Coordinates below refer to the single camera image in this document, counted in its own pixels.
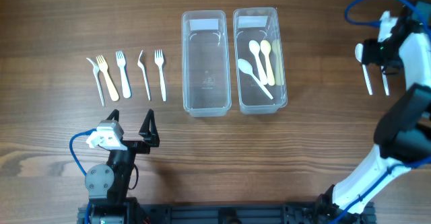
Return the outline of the white fork sideways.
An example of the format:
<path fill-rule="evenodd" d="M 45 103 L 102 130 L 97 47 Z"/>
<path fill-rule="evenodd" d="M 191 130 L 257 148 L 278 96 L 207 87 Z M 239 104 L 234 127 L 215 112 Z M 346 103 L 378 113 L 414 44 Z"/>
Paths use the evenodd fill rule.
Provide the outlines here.
<path fill-rule="evenodd" d="M 149 88 L 149 83 L 148 83 L 148 80 L 147 80 L 145 66 L 144 66 L 144 64 L 141 61 L 142 56 L 143 56 L 143 50 L 139 53 L 139 57 L 138 57 L 138 61 L 137 61 L 137 66 L 142 70 L 143 81 L 145 83 L 145 90 L 147 92 L 147 98 L 150 101 L 151 100 L 150 88 Z"/>

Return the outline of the cream yellow plastic spoon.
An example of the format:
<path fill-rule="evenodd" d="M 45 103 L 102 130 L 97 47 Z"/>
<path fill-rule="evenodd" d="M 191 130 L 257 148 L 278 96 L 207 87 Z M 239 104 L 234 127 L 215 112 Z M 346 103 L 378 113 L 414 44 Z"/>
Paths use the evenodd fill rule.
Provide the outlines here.
<path fill-rule="evenodd" d="M 271 45 L 267 40 L 262 40 L 260 43 L 260 49 L 265 57 L 265 66 L 266 66 L 266 74 L 267 74 L 267 83 L 270 86 L 275 85 L 275 77 L 273 74 L 273 69 L 271 66 L 271 61 L 269 58 L 269 54 L 271 52 Z"/>

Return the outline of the white wide-handled plastic spoon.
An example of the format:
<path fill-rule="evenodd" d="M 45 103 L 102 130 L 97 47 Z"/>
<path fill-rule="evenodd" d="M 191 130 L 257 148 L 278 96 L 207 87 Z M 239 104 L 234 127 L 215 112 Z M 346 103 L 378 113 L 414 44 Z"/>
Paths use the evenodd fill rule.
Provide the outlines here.
<path fill-rule="evenodd" d="M 257 70 L 259 74 L 259 80 L 263 85 L 267 85 L 267 76 L 259 56 L 260 45 L 256 40 L 251 40 L 248 44 L 248 47 L 249 47 L 249 50 L 252 52 L 253 56 L 255 57 Z"/>

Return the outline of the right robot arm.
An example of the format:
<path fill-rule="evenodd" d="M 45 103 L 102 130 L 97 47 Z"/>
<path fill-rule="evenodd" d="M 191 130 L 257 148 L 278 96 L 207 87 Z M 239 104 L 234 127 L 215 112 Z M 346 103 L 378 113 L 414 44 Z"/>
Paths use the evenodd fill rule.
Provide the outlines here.
<path fill-rule="evenodd" d="M 398 17 L 384 12 L 377 38 L 358 44 L 363 67 L 401 69 L 406 92 L 381 118 L 374 146 L 359 166 L 313 202 L 224 206 L 144 206 L 146 223 L 375 223 L 372 199 L 395 178 L 430 163 L 430 3 L 404 1 Z"/>

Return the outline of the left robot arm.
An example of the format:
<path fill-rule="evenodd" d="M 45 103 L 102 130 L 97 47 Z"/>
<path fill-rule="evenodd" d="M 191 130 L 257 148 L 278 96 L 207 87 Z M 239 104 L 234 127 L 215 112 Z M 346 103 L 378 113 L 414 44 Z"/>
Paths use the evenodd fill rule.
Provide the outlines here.
<path fill-rule="evenodd" d="M 160 144 L 154 111 L 148 110 L 139 129 L 142 140 L 124 140 L 123 135 L 119 111 L 115 109 L 86 140 L 89 147 L 101 147 L 109 152 L 109 156 L 105 164 L 95 165 L 85 176 L 90 207 L 85 212 L 83 223 L 151 222 L 137 199 L 127 197 L 127 192 L 131 189 L 132 172 L 137 171 L 136 155 L 148 154 L 152 147 Z"/>

